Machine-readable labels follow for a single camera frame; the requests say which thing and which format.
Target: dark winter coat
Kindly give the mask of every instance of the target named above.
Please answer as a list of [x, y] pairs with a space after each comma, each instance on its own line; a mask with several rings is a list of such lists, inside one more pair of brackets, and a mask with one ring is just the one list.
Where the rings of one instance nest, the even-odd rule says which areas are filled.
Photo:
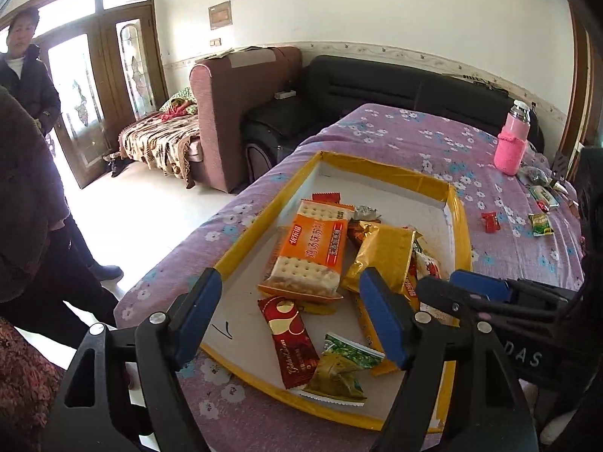
[[0, 86], [6, 88], [31, 117], [40, 121], [41, 133], [45, 136], [57, 123], [61, 100], [39, 57], [40, 48], [34, 44], [29, 46], [19, 79], [6, 64], [6, 54], [0, 54]]
[[68, 215], [46, 141], [0, 87], [0, 302], [25, 290], [40, 266], [48, 227]]

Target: floor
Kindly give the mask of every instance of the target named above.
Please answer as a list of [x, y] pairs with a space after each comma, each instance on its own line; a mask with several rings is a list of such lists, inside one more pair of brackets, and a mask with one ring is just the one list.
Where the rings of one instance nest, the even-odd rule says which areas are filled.
[[[186, 190], [183, 180], [138, 162], [116, 178], [107, 174], [80, 190], [55, 144], [69, 207], [92, 254], [99, 263], [124, 271], [117, 285], [107, 286], [118, 299], [233, 197], [202, 185]], [[74, 311], [85, 323], [96, 322], [91, 314]], [[22, 334], [48, 360], [69, 366], [75, 350], [38, 334]]]

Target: box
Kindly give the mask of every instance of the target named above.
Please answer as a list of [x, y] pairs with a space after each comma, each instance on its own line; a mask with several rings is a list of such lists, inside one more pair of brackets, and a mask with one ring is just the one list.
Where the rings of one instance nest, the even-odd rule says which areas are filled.
[[[351, 426], [380, 430], [387, 417], [403, 372], [373, 377], [359, 373], [367, 396], [362, 407], [330, 405], [287, 391], [269, 327], [257, 308], [263, 296], [257, 284], [263, 280], [266, 261], [277, 240], [277, 227], [287, 226], [299, 202], [314, 192], [337, 191], [342, 203], [376, 208], [386, 224], [412, 225], [427, 239], [440, 260], [442, 276], [456, 269], [471, 270], [471, 244], [465, 212], [453, 187], [421, 175], [363, 158], [319, 152], [306, 163], [266, 206], [255, 222], [216, 263], [224, 283], [222, 299], [213, 315], [203, 350], [249, 385], [273, 398], [317, 417]], [[346, 245], [344, 273], [355, 257]], [[333, 304], [333, 315], [302, 314], [314, 347], [320, 354], [330, 331], [364, 343], [351, 294]], [[224, 332], [228, 322], [228, 332]], [[445, 364], [442, 384], [429, 431], [441, 432], [450, 402], [454, 363]]]

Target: pillow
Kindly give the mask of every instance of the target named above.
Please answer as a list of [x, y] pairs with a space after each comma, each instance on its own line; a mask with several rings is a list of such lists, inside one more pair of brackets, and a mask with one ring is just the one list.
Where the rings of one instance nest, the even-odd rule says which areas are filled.
[[191, 102], [193, 102], [192, 105], [189, 105], [188, 107], [186, 107], [186, 113], [190, 114], [191, 116], [194, 116], [195, 114], [197, 114], [198, 108], [197, 108], [197, 100], [195, 99], [195, 96], [192, 94], [192, 90], [191, 87], [186, 87], [183, 90], [180, 90], [177, 93], [174, 93], [167, 102], [165, 102], [165, 104], [163, 104], [160, 108], [159, 111], [166, 113], [168, 111], [168, 109], [170, 108], [170, 104], [172, 102], [172, 100], [174, 99], [183, 99], [183, 100], [190, 100]]

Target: red candy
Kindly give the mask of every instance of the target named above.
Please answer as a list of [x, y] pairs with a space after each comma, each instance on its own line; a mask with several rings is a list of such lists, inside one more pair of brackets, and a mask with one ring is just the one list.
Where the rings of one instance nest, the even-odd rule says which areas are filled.
[[341, 202], [341, 194], [339, 192], [313, 193], [312, 200], [314, 202]]
[[270, 330], [285, 389], [310, 382], [318, 355], [295, 304], [281, 296], [257, 302]]
[[486, 221], [486, 232], [497, 232], [500, 230], [496, 212], [484, 212], [482, 219]]
[[536, 205], [538, 207], [540, 207], [540, 210], [542, 212], [548, 212], [549, 211], [549, 205], [544, 200], [536, 200]]

